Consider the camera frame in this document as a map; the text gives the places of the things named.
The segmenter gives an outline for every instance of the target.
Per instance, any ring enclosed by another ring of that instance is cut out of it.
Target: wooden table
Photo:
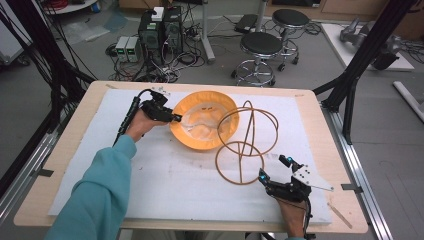
[[[44,168],[53,170],[51,177],[38,177],[17,212],[14,222],[19,226],[51,226],[55,220],[49,216],[49,208],[59,189],[60,182],[69,161],[76,152],[80,140],[95,115],[103,96],[108,89],[143,90],[160,87],[163,84],[97,81],[91,84],[68,126],[60,137]],[[309,90],[228,87],[209,85],[168,84],[167,91],[187,92],[215,90],[227,94],[256,94],[268,96],[294,97],[302,117],[309,145],[319,174],[334,188],[325,192],[333,222],[329,225],[313,225],[309,232],[364,233],[368,230],[366,220],[355,193],[344,191],[341,184],[350,183],[340,155],[321,112],[316,96]],[[172,221],[126,219],[122,228],[132,229],[184,229],[184,230],[223,230],[246,232],[282,232],[282,224],[212,222],[212,221]]]

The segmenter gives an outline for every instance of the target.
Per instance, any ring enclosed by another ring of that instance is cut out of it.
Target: teal sleeve
[[[114,240],[124,220],[136,147],[123,135],[96,153],[45,239]]]

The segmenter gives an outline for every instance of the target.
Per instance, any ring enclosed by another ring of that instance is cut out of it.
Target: stool
[[[264,59],[275,58],[280,55],[283,46],[277,37],[263,32],[252,32],[244,35],[240,41],[243,52],[251,54],[254,60],[246,60],[240,63],[231,77],[237,77],[237,86],[245,81],[255,86],[275,84],[275,76],[272,68],[266,64]]]
[[[278,70],[283,71],[286,66],[285,61],[287,56],[296,54],[292,63],[297,64],[299,61],[299,48],[292,40],[288,39],[289,31],[303,29],[305,25],[309,23],[309,18],[305,14],[296,10],[280,9],[272,14],[272,21],[275,25],[283,28],[283,32],[280,33],[281,42],[283,44],[283,51],[281,51],[283,63],[278,66]],[[294,45],[294,48],[289,47],[289,42]]]

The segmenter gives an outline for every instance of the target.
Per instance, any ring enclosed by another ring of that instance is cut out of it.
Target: human hand
[[[303,224],[306,212],[305,201],[301,203],[290,202],[276,198],[280,205],[281,215],[287,224],[287,234],[289,237],[304,237]]]
[[[138,142],[138,140],[143,137],[145,133],[150,131],[155,126],[164,126],[166,122],[159,122],[151,120],[143,110],[138,110],[135,114],[133,120],[130,123],[125,134],[129,135],[134,142]]]

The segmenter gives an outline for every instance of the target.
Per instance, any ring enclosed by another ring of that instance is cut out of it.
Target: copper wire frame
[[[247,126],[247,131],[246,131],[246,135],[244,137],[244,141],[232,141],[232,142],[228,142],[225,143],[221,137],[220,131],[219,129],[221,128],[221,124],[229,117],[231,117],[234,114],[239,114],[241,112],[246,112],[246,111],[250,111],[250,119],[249,119],[249,123]],[[257,149],[254,144],[255,144],[255,136],[256,136],[256,121],[255,121],[255,112],[259,112],[261,114],[263,114],[264,116],[266,116],[273,124],[274,128],[275,128],[275,140],[273,142],[273,144],[271,145],[271,147],[269,149],[267,149],[264,152],[261,152],[259,149]],[[261,161],[262,161],[262,169],[265,169],[265,161],[263,159],[263,155],[268,153],[269,151],[271,151],[275,145],[277,144],[278,141],[278,120],[277,118],[270,112],[262,110],[262,109],[256,109],[253,108],[252,103],[248,100],[243,104],[243,107],[238,107],[236,109],[233,109],[231,111],[229,111],[222,119],[221,121],[218,123],[218,137],[221,140],[223,146],[218,150],[218,152],[216,153],[215,156],[215,165],[216,165],[216,169],[218,170],[218,173],[228,182],[233,183],[233,184],[237,184],[237,185],[248,185],[251,184],[253,182],[255,182],[257,180],[257,178],[253,179],[253,180],[249,180],[249,181],[245,181],[243,182],[243,170],[242,170],[242,164],[241,161],[243,160],[243,157],[260,157]],[[247,142],[247,139],[249,137],[249,133],[251,131],[252,128],[252,138],[251,138],[251,143]],[[231,144],[237,144],[237,151],[234,150],[233,148],[231,148],[229,145]],[[245,148],[246,146],[250,147],[250,152],[248,154],[245,153]],[[230,150],[231,152],[237,154],[239,156],[238,160],[239,160],[239,171],[240,171],[240,181],[236,182],[233,181],[231,179],[229,179],[228,177],[226,177],[223,172],[221,171],[220,167],[219,167],[219,153],[221,152],[221,150],[223,148],[227,148],[228,150]]]

